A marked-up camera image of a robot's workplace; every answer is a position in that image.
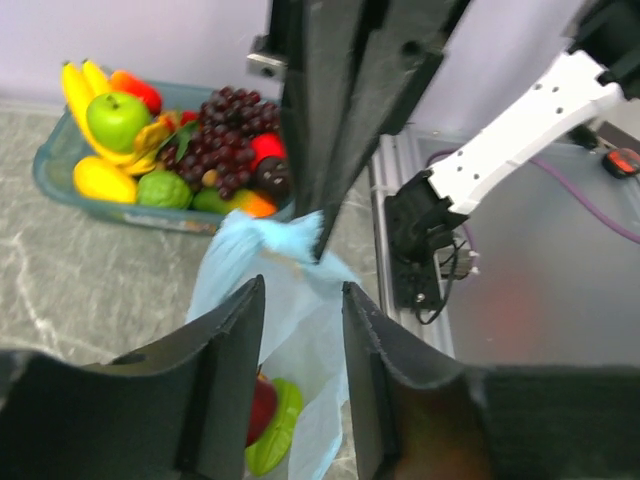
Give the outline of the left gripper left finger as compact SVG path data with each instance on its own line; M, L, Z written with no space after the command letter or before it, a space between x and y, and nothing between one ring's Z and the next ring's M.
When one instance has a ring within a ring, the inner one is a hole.
M263 330L255 277L110 363L1 354L5 479L239 479Z

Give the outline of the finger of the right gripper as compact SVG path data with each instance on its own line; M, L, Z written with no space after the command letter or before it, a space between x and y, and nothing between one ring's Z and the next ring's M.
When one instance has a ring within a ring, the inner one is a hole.
M444 48L468 4L465 1L367 1L345 48L347 79L341 81L338 114L328 116L338 131L326 161L317 167L314 207L324 214L314 254L322 257L347 192L385 134L399 133L444 57Z
M387 1L273 1L269 47L285 61L281 119L295 215L319 211L369 34Z

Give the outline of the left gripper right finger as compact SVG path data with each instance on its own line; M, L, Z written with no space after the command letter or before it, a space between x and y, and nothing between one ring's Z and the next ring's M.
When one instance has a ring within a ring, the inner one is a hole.
M454 360L343 286L362 479L635 479L639 371Z

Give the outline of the red fake apple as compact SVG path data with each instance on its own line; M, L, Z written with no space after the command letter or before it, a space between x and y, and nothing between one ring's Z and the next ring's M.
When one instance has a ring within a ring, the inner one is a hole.
M256 443L263 435L278 408L278 394L274 384L262 373L256 378L251 407L246 447Z

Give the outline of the green fake star fruit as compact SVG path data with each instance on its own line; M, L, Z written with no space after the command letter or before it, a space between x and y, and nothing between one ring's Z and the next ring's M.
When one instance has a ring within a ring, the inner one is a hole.
M261 477L274 470L289 452L304 400L298 386L283 378L270 380L278 394L276 414L256 443L245 448L248 471Z

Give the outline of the light blue plastic bag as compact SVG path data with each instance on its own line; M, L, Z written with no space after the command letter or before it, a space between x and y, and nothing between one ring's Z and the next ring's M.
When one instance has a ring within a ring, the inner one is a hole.
M281 223L234 210L222 221L201 262L186 316L193 321L222 304L246 280L265 282L258 356L263 374L300 389L304 408L281 463L260 479L321 479L343 437L348 378L342 287L356 276L331 252L312 254L324 223L320 212Z

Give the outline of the yellow fake mango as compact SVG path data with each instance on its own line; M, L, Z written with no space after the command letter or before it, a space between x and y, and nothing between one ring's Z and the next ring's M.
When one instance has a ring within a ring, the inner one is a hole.
M90 199L134 204L136 181L115 165L96 156L81 159L72 174L76 191Z

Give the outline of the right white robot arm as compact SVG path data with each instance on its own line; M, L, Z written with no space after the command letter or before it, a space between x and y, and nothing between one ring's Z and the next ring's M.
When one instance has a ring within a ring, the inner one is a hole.
M295 213L322 214L319 260L347 191L385 134L406 124L445 57L463 1L277 1L285 15L280 124ZM639 5L596 1L568 49L507 109L401 189L392 243L418 261L443 247L503 179L557 138L639 95Z

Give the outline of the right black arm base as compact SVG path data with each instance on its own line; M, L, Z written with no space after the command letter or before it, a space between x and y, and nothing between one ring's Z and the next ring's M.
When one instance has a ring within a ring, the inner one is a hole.
M446 211L442 204L427 213L388 197L384 203L390 249L393 300L397 307L413 313L419 324L436 321L450 299L459 266L462 244L454 230L468 219Z

